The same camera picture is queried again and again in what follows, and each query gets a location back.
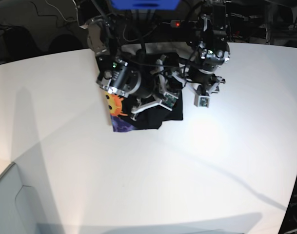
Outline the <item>grey plastic panel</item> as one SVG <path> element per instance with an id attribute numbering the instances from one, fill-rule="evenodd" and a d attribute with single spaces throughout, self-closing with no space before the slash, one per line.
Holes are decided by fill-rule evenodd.
<path id="1" fill-rule="evenodd" d="M 0 175 L 0 234 L 63 234 L 60 224 L 49 223 L 39 193 L 24 185 L 18 166 L 9 164 Z"/>

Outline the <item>blue box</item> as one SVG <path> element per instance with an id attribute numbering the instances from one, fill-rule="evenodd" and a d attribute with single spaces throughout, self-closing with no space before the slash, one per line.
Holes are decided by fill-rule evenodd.
<path id="1" fill-rule="evenodd" d="M 180 0 L 111 0 L 118 10 L 175 10 Z"/>

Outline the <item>black T-shirt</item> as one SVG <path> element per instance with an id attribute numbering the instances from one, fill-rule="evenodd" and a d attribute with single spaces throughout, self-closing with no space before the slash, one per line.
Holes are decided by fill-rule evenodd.
<path id="1" fill-rule="evenodd" d="M 154 54 L 159 58 L 161 54 L 169 55 L 171 60 L 178 63 L 178 54 L 175 52 Z M 130 118 L 131 109 L 137 105 L 137 98 L 129 96 L 128 98 L 119 97 L 116 95 L 107 95 L 104 91 L 104 96 L 107 101 L 111 124 L 115 132 L 129 132 L 133 130 L 148 130 L 159 129 L 163 122 L 169 120 L 183 120 L 183 103 L 182 103 L 182 83 L 172 77 L 172 81 L 178 82 L 181 86 L 179 99 L 177 100 L 172 111 L 168 111 L 162 107 L 157 107 L 154 110 L 147 110 L 138 115 L 137 120 L 133 121 Z"/>

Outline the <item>grey power strip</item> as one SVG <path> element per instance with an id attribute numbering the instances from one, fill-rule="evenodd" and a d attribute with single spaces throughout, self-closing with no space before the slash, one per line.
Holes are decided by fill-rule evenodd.
<path id="1" fill-rule="evenodd" d="M 171 20 L 170 26 L 172 28 L 195 28 L 197 21 L 194 20 Z"/>

